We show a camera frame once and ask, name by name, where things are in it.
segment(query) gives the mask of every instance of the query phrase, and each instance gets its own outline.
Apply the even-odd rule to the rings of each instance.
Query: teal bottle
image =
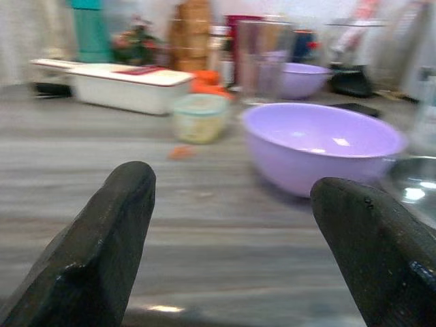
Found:
[[[78,61],[113,61],[110,37],[104,24],[101,0],[71,0],[78,43]]]

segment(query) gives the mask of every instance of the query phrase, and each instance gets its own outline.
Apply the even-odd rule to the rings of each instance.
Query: red cup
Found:
[[[238,22],[240,20],[263,20],[261,16],[229,15],[225,17],[226,25],[230,27],[230,37],[233,39],[234,82],[238,82]]]

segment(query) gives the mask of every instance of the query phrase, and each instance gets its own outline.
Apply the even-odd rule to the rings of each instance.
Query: gray wooden countertop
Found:
[[[311,101],[356,99],[320,93]],[[415,109],[382,98],[357,102],[403,130]],[[171,127],[168,116],[1,90],[0,298],[113,168],[141,160],[156,171],[157,199],[130,308],[195,309],[248,326],[364,326],[309,202],[257,174],[238,119],[185,161],[168,159],[179,144]]]

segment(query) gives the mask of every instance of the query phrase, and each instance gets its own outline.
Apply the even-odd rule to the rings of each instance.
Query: clear drinking glass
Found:
[[[238,23],[238,75],[241,101],[275,102],[280,94],[283,65],[294,46],[292,24],[242,20]]]

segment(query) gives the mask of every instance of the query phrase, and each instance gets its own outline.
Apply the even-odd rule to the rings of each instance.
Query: lavender plastic bowl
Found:
[[[281,97],[303,99],[318,92],[327,81],[331,71],[325,67],[286,63],[283,70]]]
[[[309,197],[323,177],[371,183],[406,147],[389,124],[349,110],[315,104],[266,104],[243,115],[258,170],[280,188]]]

